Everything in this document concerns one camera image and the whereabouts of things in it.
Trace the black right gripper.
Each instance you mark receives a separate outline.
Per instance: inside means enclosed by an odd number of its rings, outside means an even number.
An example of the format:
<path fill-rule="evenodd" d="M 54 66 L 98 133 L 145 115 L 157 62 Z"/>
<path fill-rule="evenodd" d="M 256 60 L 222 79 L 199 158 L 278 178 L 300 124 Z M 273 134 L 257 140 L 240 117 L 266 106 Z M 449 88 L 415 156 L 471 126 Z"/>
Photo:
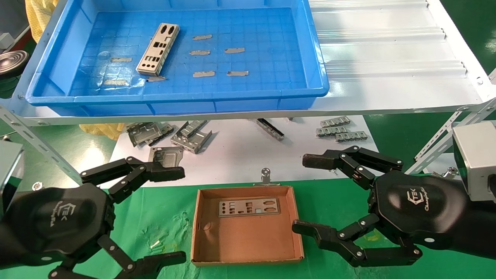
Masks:
<path fill-rule="evenodd" d="M 400 159 L 357 145 L 305 154 L 302 164 L 311 169 L 339 169 L 362 189 L 373 188 L 372 214 L 341 230 L 293 221 L 293 233 L 312 237 L 319 249 L 339 254 L 353 267 L 386 267 L 413 265 L 423 256 L 415 244 L 434 250 L 455 247 L 457 223 L 467 206 L 467 193 L 460 181 L 406 175 L 400 172 Z M 376 179 L 369 168 L 385 174 Z M 397 247 L 361 248 L 354 243 L 374 229 Z"/>

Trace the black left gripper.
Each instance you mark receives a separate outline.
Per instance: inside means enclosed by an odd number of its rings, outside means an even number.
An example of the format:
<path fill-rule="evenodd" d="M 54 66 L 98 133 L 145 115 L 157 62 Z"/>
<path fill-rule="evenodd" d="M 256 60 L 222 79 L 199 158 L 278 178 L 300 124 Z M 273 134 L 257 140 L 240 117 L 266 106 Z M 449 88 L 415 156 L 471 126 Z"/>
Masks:
<path fill-rule="evenodd" d="M 122 268 L 116 279 L 156 279 L 164 267 L 186 262 L 183 251 L 132 261 L 110 239 L 114 220 L 113 202 L 94 185 L 16 194 L 6 212 L 6 266 L 63 261 L 50 279 L 92 279 L 73 268 L 102 248 Z"/>

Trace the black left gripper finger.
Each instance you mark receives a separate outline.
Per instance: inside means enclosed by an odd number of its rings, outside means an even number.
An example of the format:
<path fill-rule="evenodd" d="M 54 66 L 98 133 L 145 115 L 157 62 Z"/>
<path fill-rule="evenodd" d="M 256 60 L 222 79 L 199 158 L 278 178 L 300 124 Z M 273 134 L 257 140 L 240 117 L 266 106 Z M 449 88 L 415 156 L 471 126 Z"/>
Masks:
<path fill-rule="evenodd" d="M 108 196 L 116 204 L 123 202 L 147 181 L 176 181 L 184 177 L 182 167 L 163 167 L 159 162 L 143 162 L 135 157 L 112 161 L 80 173 L 83 183 L 95 186 L 119 179 L 108 190 Z"/>

